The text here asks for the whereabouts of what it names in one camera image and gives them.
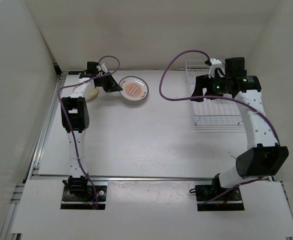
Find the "cream plate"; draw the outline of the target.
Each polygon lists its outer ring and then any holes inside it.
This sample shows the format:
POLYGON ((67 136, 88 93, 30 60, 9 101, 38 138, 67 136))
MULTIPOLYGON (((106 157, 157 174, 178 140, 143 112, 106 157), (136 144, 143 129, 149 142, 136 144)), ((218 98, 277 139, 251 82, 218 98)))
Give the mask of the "cream plate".
POLYGON ((99 95, 99 88, 95 87, 85 98, 87 102, 93 101, 99 95))
POLYGON ((91 101, 99 94, 99 89, 92 82, 74 87, 71 94, 72 98, 83 97, 86 101, 91 101))

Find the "orange sunburst plate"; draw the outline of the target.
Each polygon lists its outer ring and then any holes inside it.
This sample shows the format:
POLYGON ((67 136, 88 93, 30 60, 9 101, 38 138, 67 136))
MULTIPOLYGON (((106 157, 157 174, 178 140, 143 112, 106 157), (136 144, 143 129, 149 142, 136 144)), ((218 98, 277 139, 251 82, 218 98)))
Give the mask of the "orange sunburst plate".
POLYGON ((126 105, 137 107, 147 101, 149 86, 141 77, 134 75, 123 77, 118 85, 122 88, 119 93, 126 105))

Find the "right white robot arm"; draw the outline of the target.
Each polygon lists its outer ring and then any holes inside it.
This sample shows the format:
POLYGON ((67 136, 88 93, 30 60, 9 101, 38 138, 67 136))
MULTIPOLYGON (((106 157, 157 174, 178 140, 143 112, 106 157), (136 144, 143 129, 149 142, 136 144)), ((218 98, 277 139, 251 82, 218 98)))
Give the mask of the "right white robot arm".
POLYGON ((231 169, 214 178, 218 183, 211 187, 211 195, 222 200, 235 185, 276 175, 289 150, 280 144, 265 115, 260 81, 257 76, 247 74, 244 57, 227 58, 224 62, 211 58, 204 63, 209 72, 195 78, 192 101, 219 99, 236 103, 247 138, 247 151, 236 158, 231 169))

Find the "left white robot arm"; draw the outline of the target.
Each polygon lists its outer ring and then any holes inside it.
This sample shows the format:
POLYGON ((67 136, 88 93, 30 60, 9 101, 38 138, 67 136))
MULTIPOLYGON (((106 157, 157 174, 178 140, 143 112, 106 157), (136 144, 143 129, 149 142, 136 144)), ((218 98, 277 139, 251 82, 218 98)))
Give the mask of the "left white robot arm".
POLYGON ((123 88, 115 81, 104 64, 87 62, 86 70, 79 75, 77 84, 71 86, 70 96, 60 98, 62 126, 67 132, 70 153, 68 180, 63 183, 67 191, 81 201, 97 199, 92 183, 88 183, 89 173, 85 167, 85 134, 90 125, 87 100, 95 89, 106 93, 120 92, 123 88))

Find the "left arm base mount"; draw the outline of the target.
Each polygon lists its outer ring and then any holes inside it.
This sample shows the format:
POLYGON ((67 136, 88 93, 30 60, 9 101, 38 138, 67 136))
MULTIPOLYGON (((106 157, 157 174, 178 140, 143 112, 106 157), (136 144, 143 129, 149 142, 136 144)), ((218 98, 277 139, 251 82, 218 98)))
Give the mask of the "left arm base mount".
POLYGON ((105 210, 107 200, 107 185, 96 185, 96 195, 92 185, 83 187, 75 185, 69 188, 66 180, 62 181, 63 192, 60 209, 62 210, 105 210))

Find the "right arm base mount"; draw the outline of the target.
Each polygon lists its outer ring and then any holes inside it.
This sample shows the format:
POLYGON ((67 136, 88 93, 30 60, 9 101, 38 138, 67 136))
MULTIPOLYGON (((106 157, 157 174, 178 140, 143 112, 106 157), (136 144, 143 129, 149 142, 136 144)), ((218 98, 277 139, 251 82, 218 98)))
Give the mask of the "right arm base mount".
POLYGON ((219 183, 195 185, 189 190, 197 201, 198 212, 244 211, 240 187, 222 188, 219 183))

